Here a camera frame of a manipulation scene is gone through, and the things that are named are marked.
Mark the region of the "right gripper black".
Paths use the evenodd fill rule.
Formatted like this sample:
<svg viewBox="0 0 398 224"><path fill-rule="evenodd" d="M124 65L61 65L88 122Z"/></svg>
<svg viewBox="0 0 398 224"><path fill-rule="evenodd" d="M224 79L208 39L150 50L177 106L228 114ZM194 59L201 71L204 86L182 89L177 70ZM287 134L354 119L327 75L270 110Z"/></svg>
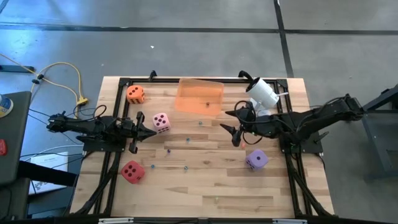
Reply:
<svg viewBox="0 0 398 224"><path fill-rule="evenodd" d="M226 111L227 115L235 117L239 121L239 126L228 126L227 124L220 124L220 126L232 135L233 146L239 146L243 139L244 133L254 133L258 136L265 137L267 131L262 125L269 124L272 121L272 116L265 114L258 116L253 105L235 105L233 110Z"/></svg>

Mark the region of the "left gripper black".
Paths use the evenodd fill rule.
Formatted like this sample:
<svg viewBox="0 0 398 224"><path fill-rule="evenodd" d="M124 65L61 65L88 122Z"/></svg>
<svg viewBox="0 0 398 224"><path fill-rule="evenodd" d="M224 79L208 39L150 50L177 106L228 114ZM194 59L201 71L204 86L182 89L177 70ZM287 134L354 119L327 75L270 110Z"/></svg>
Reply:
<svg viewBox="0 0 398 224"><path fill-rule="evenodd" d="M121 118L119 120L120 123L117 125L119 134L122 137L132 139L132 142L129 145L129 152L132 154L137 153L137 142L139 140L140 125L142 124L144 118L145 116L143 112L139 111L136 116L136 123L134 123L130 118ZM147 128L145 125L143 125L143 131L147 133L143 137L143 140L151 138L157 133L156 131Z"/></svg>

